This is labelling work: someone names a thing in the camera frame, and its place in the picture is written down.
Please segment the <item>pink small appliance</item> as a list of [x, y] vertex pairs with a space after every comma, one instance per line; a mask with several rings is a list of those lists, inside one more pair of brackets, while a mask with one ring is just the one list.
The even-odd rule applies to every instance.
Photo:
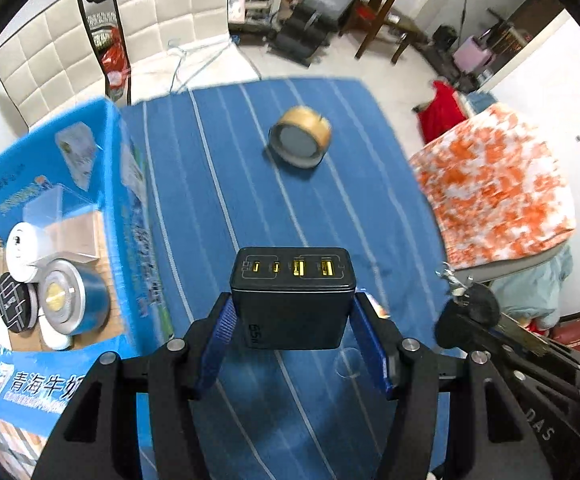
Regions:
[[469, 36], [453, 53], [454, 64], [464, 74], [483, 70], [493, 58], [494, 52], [474, 36]]

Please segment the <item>right white padded chair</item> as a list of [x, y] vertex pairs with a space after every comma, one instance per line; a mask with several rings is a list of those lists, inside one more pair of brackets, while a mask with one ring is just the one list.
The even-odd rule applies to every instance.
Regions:
[[129, 102], [167, 96], [178, 49], [232, 39], [228, 0], [114, 0], [130, 68]]

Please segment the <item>teal blanket pile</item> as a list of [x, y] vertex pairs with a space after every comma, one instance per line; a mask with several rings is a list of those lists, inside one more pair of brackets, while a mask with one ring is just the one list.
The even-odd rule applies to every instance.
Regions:
[[573, 270], [568, 245], [539, 266], [514, 272], [492, 281], [500, 311], [518, 322], [536, 323], [539, 330], [550, 330], [560, 318], [560, 294]]

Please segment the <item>gold tape roll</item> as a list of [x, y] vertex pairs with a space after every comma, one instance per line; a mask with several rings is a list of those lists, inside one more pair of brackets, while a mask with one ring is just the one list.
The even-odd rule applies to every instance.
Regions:
[[289, 108], [270, 128], [268, 145], [287, 164], [299, 169], [316, 168], [332, 138], [329, 120], [312, 108]]

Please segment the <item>floral gift bag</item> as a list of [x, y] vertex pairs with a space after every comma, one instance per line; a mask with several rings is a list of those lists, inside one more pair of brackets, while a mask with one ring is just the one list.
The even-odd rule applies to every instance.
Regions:
[[247, 0], [228, 0], [228, 22], [243, 24], [247, 18]]

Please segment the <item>silver round metal tin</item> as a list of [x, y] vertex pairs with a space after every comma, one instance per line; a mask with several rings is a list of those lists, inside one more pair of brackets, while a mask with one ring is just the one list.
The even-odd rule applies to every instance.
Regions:
[[52, 260], [41, 273], [38, 292], [44, 315], [64, 335], [99, 330], [110, 312], [104, 281], [84, 264]]

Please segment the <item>black car key bunch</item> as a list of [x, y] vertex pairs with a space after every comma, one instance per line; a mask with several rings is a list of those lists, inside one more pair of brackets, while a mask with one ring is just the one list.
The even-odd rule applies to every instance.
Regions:
[[448, 262], [443, 262], [435, 273], [447, 281], [450, 297], [472, 321], [487, 328], [498, 323], [499, 302], [488, 285], [477, 282], [470, 273], [455, 270]]

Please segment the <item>white earbud case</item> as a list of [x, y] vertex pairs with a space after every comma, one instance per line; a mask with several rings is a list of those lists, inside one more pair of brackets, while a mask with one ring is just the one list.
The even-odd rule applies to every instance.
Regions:
[[72, 347], [73, 338], [55, 330], [44, 315], [38, 318], [38, 324], [42, 341], [50, 350], [63, 351]]

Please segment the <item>white tin black lid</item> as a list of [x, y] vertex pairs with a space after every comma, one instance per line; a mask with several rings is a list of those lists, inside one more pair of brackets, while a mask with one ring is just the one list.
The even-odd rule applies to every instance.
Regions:
[[0, 316], [13, 334], [32, 330], [38, 318], [36, 285], [19, 282], [10, 272], [0, 275]]

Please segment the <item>white round labelled tin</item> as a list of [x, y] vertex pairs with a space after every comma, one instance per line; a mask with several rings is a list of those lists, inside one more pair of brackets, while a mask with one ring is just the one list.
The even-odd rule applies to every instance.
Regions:
[[44, 229], [28, 222], [18, 222], [12, 227], [5, 244], [5, 263], [15, 281], [37, 283], [42, 260], [52, 252], [53, 244]]

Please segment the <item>clear plastic box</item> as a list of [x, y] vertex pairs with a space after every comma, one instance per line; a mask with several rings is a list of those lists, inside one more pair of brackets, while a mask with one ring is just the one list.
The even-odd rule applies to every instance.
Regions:
[[37, 266], [58, 258], [89, 263], [100, 257], [96, 204], [62, 184], [30, 200], [23, 221], [34, 228], [30, 262]]

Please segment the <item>plaid checkered cloth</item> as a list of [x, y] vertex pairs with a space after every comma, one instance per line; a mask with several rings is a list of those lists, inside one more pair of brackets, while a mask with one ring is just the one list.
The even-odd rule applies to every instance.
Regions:
[[30, 479], [47, 438], [0, 418], [0, 465], [14, 479]]

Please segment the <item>black usb charger block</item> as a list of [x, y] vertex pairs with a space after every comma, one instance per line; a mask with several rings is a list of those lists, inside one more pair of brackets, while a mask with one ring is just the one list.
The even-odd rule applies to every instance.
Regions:
[[356, 276], [341, 247], [243, 247], [230, 289], [247, 347], [330, 350], [340, 346]]

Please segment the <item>white padded chair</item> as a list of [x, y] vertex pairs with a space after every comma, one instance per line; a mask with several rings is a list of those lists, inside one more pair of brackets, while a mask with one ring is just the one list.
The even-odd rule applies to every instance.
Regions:
[[167, 96], [178, 49], [232, 39], [228, 0], [114, 0], [130, 68], [129, 102]]
[[82, 0], [56, 0], [5, 40], [0, 82], [29, 129], [106, 96]]

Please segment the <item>red plastic bag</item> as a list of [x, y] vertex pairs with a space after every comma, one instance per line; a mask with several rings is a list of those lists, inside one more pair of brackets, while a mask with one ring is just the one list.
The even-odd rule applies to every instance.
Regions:
[[87, 24], [96, 48], [96, 55], [102, 63], [107, 78], [108, 96], [114, 102], [125, 105], [130, 68], [122, 46], [122, 35], [116, 15], [111, 11], [91, 14], [87, 16]]

